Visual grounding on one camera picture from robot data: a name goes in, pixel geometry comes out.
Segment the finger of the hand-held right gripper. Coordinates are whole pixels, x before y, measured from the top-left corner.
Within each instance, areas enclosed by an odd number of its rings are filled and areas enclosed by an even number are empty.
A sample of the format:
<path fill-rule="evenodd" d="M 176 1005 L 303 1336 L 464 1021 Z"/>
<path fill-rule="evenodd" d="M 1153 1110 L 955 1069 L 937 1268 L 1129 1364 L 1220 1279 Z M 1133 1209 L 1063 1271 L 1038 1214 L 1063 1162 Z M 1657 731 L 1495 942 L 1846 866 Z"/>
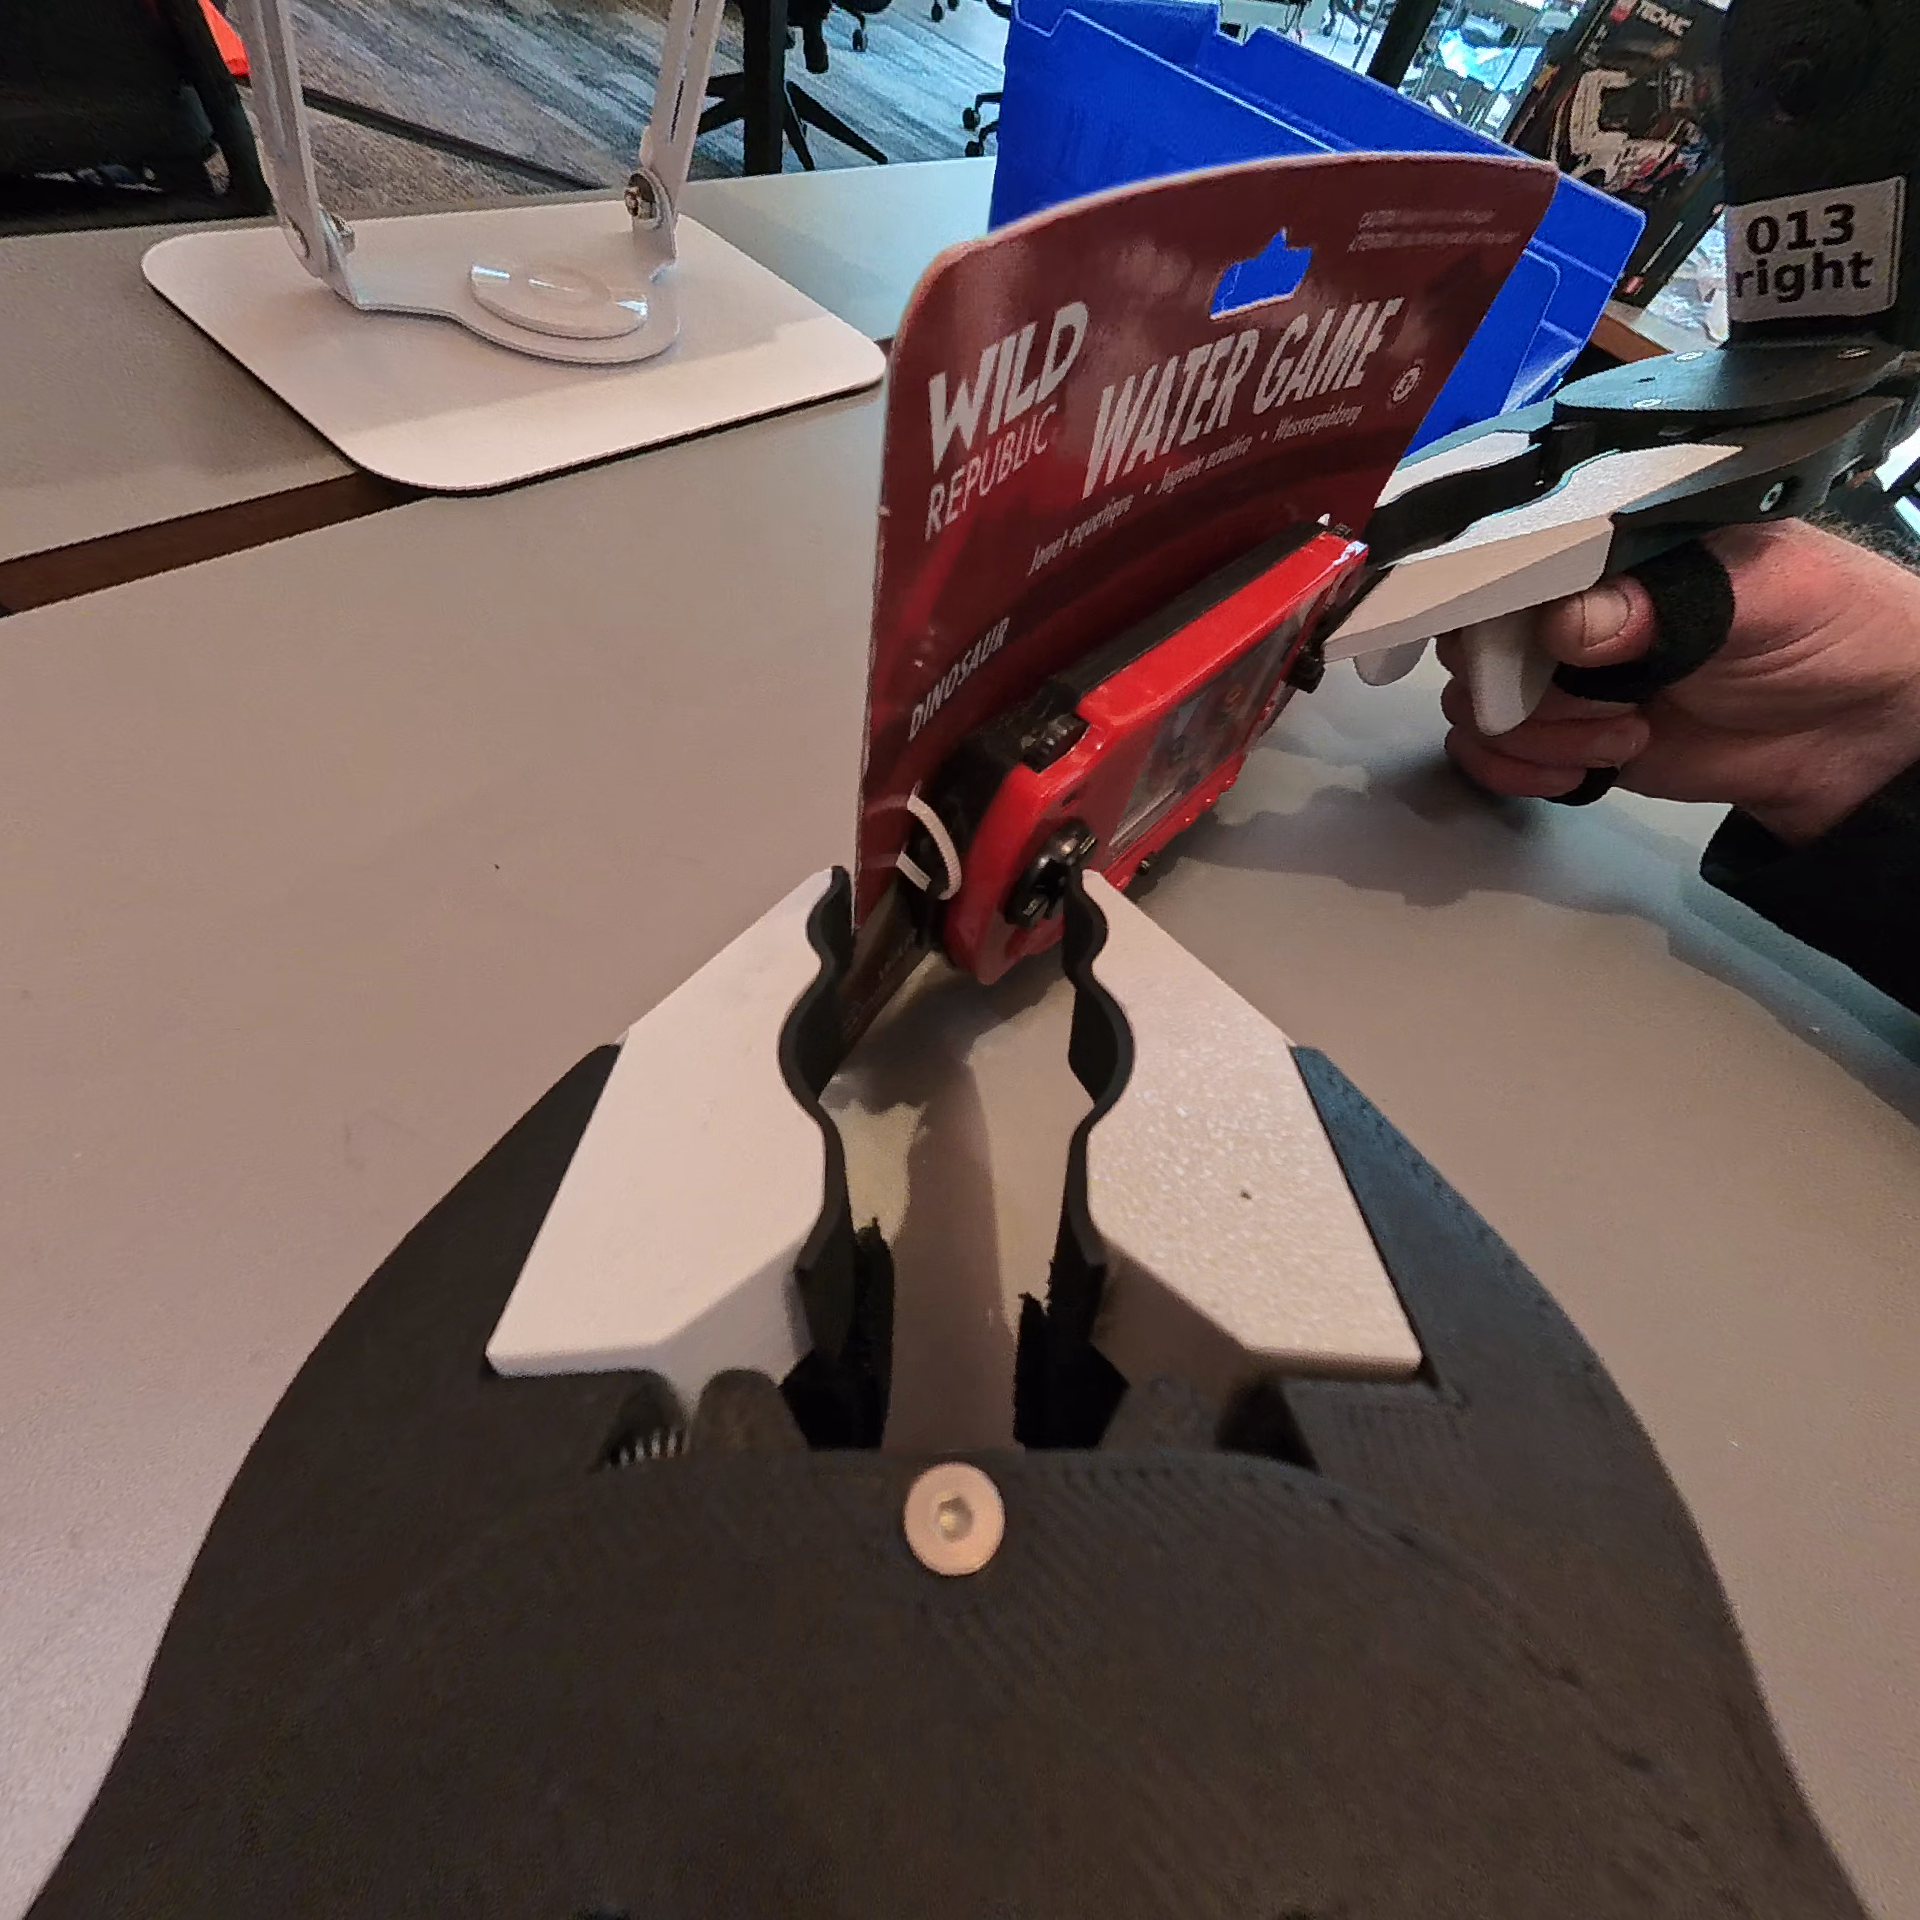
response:
<path fill-rule="evenodd" d="M 1504 413 L 1402 460 L 1367 518 L 1367 567 L 1387 571 L 1541 498 L 1564 476 L 1573 439 L 1553 413 Z"/>
<path fill-rule="evenodd" d="M 1678 523 L 1634 511 L 1738 453 L 1733 442 L 1609 449 L 1576 463 L 1543 498 L 1471 523 L 1441 548 L 1394 562 L 1323 638 L 1323 659 L 1356 659 L 1593 587 L 1610 571 L 1687 541 Z"/>

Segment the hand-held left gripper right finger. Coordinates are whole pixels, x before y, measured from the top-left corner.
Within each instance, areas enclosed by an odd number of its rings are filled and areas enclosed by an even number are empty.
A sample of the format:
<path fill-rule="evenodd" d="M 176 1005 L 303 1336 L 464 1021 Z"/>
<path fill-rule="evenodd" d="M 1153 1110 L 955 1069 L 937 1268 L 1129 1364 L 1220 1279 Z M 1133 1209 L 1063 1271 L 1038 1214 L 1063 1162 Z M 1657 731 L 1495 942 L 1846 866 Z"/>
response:
<path fill-rule="evenodd" d="M 1068 1140 L 1018 1442 L 1093 1449 L 1132 1385 L 1229 1407 L 1274 1375 L 1403 1382 L 1423 1352 L 1293 1047 L 1098 875 L 1068 875 Z"/>

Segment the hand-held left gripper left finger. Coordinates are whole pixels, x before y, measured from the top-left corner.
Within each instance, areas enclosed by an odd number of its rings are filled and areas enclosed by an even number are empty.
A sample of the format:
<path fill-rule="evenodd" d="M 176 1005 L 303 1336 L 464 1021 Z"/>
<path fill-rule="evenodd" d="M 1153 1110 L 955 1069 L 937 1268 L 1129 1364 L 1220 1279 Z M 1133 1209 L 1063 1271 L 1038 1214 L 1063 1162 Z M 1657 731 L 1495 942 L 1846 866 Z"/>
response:
<path fill-rule="evenodd" d="M 691 1402 L 758 1369 L 814 1446 L 879 1442 L 892 1261 L 851 1220 L 823 1107 L 849 963 L 833 866 L 627 1028 L 488 1343 L 498 1375 L 650 1369 Z"/>

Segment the red handheld toy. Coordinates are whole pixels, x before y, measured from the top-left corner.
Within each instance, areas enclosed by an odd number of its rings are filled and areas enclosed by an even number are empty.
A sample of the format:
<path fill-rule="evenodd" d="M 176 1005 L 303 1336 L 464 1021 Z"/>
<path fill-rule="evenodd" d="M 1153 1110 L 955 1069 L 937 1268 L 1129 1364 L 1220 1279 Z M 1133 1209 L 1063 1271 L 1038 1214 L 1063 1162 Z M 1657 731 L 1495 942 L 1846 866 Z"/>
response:
<path fill-rule="evenodd" d="M 1555 184 L 1507 150 L 1264 157 L 928 267 L 887 363 L 847 1040 L 919 963 L 909 797 L 1217 565 L 1359 535 Z"/>

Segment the person's right hand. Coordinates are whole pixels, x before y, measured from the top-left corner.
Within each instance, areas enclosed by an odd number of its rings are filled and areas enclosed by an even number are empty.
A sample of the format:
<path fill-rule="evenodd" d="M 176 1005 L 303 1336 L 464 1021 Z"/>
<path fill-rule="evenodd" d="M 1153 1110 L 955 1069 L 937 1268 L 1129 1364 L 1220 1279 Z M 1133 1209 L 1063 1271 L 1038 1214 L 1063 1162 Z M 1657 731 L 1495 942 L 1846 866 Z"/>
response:
<path fill-rule="evenodd" d="M 1805 520 L 1715 529 L 1733 624 L 1701 671 L 1643 708 L 1553 685 L 1524 726 L 1487 736 L 1465 684 L 1465 638 L 1435 647 L 1446 752 L 1479 787 L 1553 799 L 1596 768 L 1618 787 L 1744 812 L 1808 846 L 1918 756 L 1918 579 Z"/>

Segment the toy car box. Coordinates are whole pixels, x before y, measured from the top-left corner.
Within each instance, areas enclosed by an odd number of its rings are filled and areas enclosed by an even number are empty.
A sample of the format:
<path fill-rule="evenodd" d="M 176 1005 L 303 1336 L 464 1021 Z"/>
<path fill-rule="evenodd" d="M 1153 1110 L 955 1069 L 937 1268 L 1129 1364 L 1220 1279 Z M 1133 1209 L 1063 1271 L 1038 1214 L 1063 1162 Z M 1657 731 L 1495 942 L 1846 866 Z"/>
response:
<path fill-rule="evenodd" d="M 1590 2 L 1547 41 L 1507 143 L 1643 214 L 1615 299 L 1647 307 L 1723 207 L 1715 2 Z"/>

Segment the wooden table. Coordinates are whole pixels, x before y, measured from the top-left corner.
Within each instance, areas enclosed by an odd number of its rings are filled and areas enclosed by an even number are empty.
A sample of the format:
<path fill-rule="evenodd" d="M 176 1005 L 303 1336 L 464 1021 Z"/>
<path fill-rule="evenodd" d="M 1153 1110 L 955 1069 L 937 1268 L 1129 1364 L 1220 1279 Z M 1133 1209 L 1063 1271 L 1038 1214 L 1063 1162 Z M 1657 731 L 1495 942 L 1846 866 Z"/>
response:
<path fill-rule="evenodd" d="M 1723 300 L 1694 316 L 1661 312 L 1655 304 L 1632 307 L 1609 300 L 1590 334 L 1590 349 L 1615 363 L 1645 360 L 1661 354 L 1689 354 L 1721 345 L 1727 337 Z"/>

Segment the blue plastic bin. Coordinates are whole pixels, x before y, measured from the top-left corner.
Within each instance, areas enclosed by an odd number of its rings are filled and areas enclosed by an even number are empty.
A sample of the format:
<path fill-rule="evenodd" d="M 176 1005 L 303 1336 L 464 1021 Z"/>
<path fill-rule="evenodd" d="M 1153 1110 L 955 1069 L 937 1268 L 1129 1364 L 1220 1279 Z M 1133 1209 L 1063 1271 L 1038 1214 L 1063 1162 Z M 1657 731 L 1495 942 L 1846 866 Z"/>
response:
<path fill-rule="evenodd" d="M 1507 157 L 1495 138 L 1270 28 L 1255 28 L 1239 47 L 1232 79 L 1321 150 Z M 1588 345 L 1643 228 L 1640 212 L 1562 174 L 1513 284 L 1487 312 L 1416 446 L 1546 397 Z"/>
<path fill-rule="evenodd" d="M 1321 150 L 1246 98 L 1213 6 L 1018 6 L 991 226 L 1144 177 Z"/>

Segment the black office chair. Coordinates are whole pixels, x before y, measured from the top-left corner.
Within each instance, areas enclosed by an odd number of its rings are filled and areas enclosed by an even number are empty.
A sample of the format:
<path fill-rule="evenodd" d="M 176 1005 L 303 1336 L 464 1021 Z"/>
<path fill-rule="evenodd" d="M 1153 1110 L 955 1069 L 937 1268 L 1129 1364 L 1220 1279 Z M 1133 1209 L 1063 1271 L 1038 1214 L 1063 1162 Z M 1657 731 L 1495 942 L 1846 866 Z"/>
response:
<path fill-rule="evenodd" d="M 887 163 L 864 134 L 839 112 L 803 91 L 786 76 L 786 54 L 799 36 L 809 74 L 828 74 L 824 26 L 833 13 L 853 17 L 851 47 L 868 49 L 868 21 L 883 13 L 886 2 L 734 2 L 742 26 L 742 67 L 706 79 L 706 106 L 697 134 L 743 126 L 743 172 L 776 174 L 786 154 L 797 154 L 803 171 L 814 171 L 807 147 L 807 127 L 816 127 L 849 147 L 857 157 Z"/>

